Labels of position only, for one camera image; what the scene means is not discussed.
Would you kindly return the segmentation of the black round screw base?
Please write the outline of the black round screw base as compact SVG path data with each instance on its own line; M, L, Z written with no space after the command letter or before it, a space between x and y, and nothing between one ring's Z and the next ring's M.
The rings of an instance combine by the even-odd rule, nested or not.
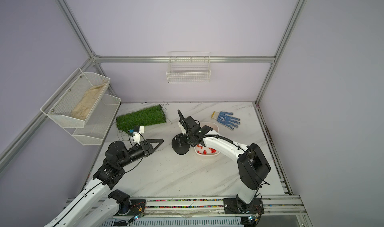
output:
M191 144L183 134L178 134L172 139L172 148L178 155L185 155L190 150Z

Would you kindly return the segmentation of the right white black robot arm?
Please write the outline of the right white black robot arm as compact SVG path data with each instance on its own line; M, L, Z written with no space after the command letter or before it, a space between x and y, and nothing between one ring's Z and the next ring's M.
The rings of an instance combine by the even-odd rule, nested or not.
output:
M191 116L184 118L180 114L181 134L172 140L172 148L178 155L185 155L190 148L197 145L214 149L235 161L238 166L241 189L235 198L225 198L227 214L261 213L262 199L257 192L271 171L263 151L257 144L243 145L221 136L209 126L201 127Z

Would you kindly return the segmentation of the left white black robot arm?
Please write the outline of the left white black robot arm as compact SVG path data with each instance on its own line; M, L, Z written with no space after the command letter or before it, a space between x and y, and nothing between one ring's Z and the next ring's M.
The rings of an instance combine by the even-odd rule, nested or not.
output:
M105 152L102 166L93 175L82 192L47 227L74 227L79 224L91 207L109 193L127 173L124 167L153 154L163 139L148 139L127 149L124 142L111 143Z

